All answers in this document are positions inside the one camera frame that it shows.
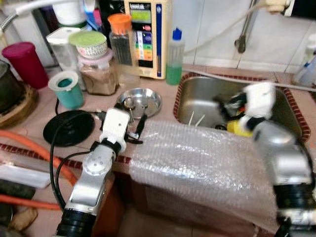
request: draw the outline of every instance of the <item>yellow sponge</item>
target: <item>yellow sponge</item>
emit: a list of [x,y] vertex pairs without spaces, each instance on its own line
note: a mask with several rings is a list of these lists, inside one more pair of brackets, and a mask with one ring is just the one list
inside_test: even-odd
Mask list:
[[252,132],[245,132],[241,129],[241,127],[238,124],[238,120],[228,122],[227,131],[239,136],[252,137]]

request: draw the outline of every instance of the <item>blue bottle cap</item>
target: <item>blue bottle cap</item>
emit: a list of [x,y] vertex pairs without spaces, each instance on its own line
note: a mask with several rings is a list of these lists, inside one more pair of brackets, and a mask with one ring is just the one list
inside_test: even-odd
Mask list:
[[182,31],[177,27],[172,34],[172,39],[173,40],[180,40],[182,36]]

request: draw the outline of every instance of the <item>black round mat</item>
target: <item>black round mat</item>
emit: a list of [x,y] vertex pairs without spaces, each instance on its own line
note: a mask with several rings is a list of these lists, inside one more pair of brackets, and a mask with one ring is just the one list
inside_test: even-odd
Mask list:
[[87,139],[94,129],[93,117],[85,111],[73,110],[63,112],[53,117],[45,126],[43,136],[46,142],[51,143],[56,129],[63,123],[64,120],[69,119],[75,115],[82,114],[70,122],[66,123],[58,132],[55,146],[69,147],[74,146]]

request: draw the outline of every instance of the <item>sink rim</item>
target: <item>sink rim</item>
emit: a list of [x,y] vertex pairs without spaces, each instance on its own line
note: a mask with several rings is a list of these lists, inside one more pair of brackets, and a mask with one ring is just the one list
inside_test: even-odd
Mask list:
[[[236,77],[233,75],[222,75],[222,74],[221,74],[221,76],[230,77],[232,79],[234,79],[233,77]],[[178,110],[179,110],[179,105],[180,105],[180,98],[181,98],[181,94],[182,94],[183,84],[184,84],[184,82],[186,82],[188,80],[192,80],[196,77],[210,78],[210,77],[206,77],[206,76],[196,74],[196,73],[191,73],[191,72],[182,76],[180,84],[178,86],[178,90],[177,90],[177,94],[176,94],[176,98],[175,98],[175,102],[174,102],[174,106],[173,106],[173,115],[179,123],[181,123],[181,121],[178,118]],[[263,78],[254,78],[254,77],[245,77],[245,76],[237,76],[237,78],[245,80],[245,83],[247,83],[247,81],[265,81],[265,80],[268,80],[268,79],[263,79]],[[293,111],[293,113],[294,113],[294,115],[295,115],[295,117],[300,125],[301,131],[302,131],[301,141],[306,143],[311,136],[311,129],[308,126],[303,114],[301,113],[301,110],[298,107],[298,105],[294,99],[294,96],[292,95],[292,92],[288,88],[284,88],[284,87],[277,87],[277,88],[280,89],[284,93],[284,95],[285,95],[285,97],[286,97],[286,99],[291,107],[291,110]]]

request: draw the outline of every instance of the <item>orange lid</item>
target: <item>orange lid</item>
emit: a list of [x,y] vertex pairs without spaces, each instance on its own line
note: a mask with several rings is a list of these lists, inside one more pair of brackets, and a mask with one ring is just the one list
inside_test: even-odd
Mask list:
[[111,30],[116,35],[125,35],[126,31],[132,29],[132,16],[123,13],[113,14],[108,17]]

